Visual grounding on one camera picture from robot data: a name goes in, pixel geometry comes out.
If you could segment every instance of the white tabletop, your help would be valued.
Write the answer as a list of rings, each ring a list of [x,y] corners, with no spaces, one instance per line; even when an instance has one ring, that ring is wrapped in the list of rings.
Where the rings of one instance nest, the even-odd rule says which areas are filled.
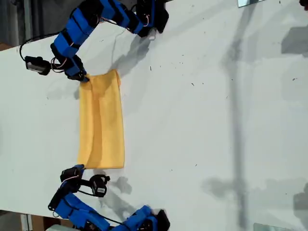
[[[103,23],[78,53],[90,74],[120,72],[126,151],[105,198],[78,197],[118,220],[164,208],[171,231],[304,230],[293,198],[308,178],[307,14],[293,0],[167,10],[155,38]],[[50,60],[53,39],[23,54]],[[26,70],[18,48],[0,52],[0,70],[0,209],[52,216],[77,162],[78,82]]]

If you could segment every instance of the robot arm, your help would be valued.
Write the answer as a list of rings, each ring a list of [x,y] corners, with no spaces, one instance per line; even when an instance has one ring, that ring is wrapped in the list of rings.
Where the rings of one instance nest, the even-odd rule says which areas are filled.
[[[112,20],[140,37],[147,36],[152,28],[162,33],[169,15],[164,0],[137,0],[136,14],[116,0],[85,0],[75,8],[51,50],[55,56],[51,64],[41,57],[25,57],[27,69],[47,75],[50,69],[64,70],[69,79],[88,81],[81,59],[76,55],[100,20]]]
[[[94,196],[104,197],[106,183],[110,178],[99,174],[91,177],[89,181],[82,180],[83,171],[84,166],[77,165],[62,172],[60,176],[62,184],[48,205],[49,210],[56,212],[64,219],[69,219],[77,229],[85,231],[167,231],[169,229],[170,223],[165,212],[160,210],[157,215],[154,215],[146,205],[123,223],[118,222],[118,226],[110,226],[107,220],[111,219],[100,215],[73,194],[79,191],[81,185],[86,185],[91,187]]]

